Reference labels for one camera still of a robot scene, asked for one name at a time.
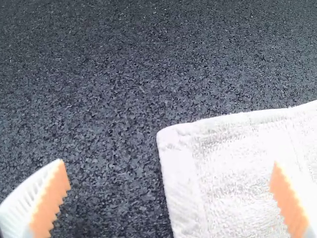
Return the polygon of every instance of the white cloth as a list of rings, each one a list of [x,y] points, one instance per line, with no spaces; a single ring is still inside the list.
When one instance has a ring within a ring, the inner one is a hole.
[[[274,160],[317,180],[317,101],[173,125],[157,134],[174,238],[289,237]]]

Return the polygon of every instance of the white towel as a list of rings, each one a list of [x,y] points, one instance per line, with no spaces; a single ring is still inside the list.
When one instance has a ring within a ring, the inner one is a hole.
[[[174,238],[290,237],[268,183],[274,160],[317,180],[317,101],[177,124],[158,151]]]

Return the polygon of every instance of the gray speckled carpet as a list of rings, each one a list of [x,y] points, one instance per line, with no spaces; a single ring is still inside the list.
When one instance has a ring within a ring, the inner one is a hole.
[[[0,201],[66,162],[53,238],[171,238],[155,135],[316,98],[317,5],[1,0]]]

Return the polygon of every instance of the dark carpet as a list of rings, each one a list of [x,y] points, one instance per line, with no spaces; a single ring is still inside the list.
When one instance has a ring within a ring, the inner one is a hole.
[[[53,238],[172,238],[165,126],[316,98],[313,0],[1,0],[0,201],[62,158]]]

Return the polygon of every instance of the terry cloth towel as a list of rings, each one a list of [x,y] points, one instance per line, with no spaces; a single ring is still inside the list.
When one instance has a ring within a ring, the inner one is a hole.
[[[162,129],[174,238],[290,237],[269,192],[274,160],[317,181],[317,101]]]

